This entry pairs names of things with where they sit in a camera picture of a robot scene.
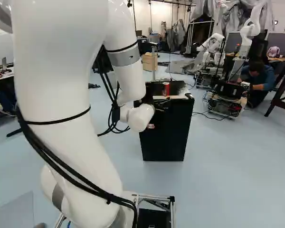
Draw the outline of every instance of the floor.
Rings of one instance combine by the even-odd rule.
[[[171,60],[181,59],[171,55]],[[161,53],[159,61],[169,61],[169,54]],[[157,78],[170,77],[165,69],[159,67]],[[144,73],[146,81],[152,78]],[[193,84],[191,76],[171,76]],[[99,75],[92,75],[91,82],[101,86],[90,96],[95,128],[102,132],[110,102]],[[205,91],[191,92],[194,111],[205,111]],[[132,131],[100,140],[125,190],[176,197],[178,228],[285,228],[285,110],[275,108],[264,117],[273,95],[236,120],[192,117],[184,162],[143,162],[139,136]],[[0,207],[33,192],[33,205],[28,205],[33,215],[24,216],[52,227],[58,211],[40,190],[43,161],[22,134],[5,138],[18,127],[13,119],[0,126]]]

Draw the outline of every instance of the person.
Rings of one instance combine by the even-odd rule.
[[[13,105],[9,101],[9,99],[5,96],[4,93],[0,92],[0,104],[2,105],[3,111],[12,113],[13,112]]]
[[[251,108],[259,106],[268,92],[275,85],[274,69],[264,64],[262,60],[250,61],[248,66],[242,68],[241,76],[237,82],[249,82],[250,91],[247,105]]]

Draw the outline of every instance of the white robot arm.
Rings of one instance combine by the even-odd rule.
[[[246,57],[248,55],[252,40],[248,38],[255,37],[261,32],[260,15],[263,7],[267,4],[268,0],[262,0],[251,11],[250,18],[244,23],[244,26],[240,30],[242,37],[242,44],[239,51],[240,57]]]
[[[219,33],[214,33],[209,37],[201,46],[197,47],[197,51],[203,51],[202,65],[206,65],[209,62],[210,54],[219,52],[219,48],[225,37]]]
[[[121,180],[88,114],[87,84],[91,65],[104,43],[122,89],[117,100],[123,105],[121,120],[142,131],[154,114],[148,104],[138,109],[124,105],[145,95],[127,6],[123,0],[13,0],[9,7],[15,89],[29,129],[63,163],[102,190],[121,197]],[[76,187],[49,165],[42,170],[41,184],[45,195],[77,228],[108,228],[116,222],[118,227],[132,226],[131,210]]]

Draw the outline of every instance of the red can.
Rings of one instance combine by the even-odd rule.
[[[164,89],[163,89],[163,96],[169,96],[170,95],[170,83],[169,82],[163,82],[162,83],[164,85]]]

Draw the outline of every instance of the cardboard box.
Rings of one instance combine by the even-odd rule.
[[[155,70],[157,70],[157,53],[155,53]],[[152,71],[152,53],[146,52],[144,55],[142,55],[142,67],[144,70]]]

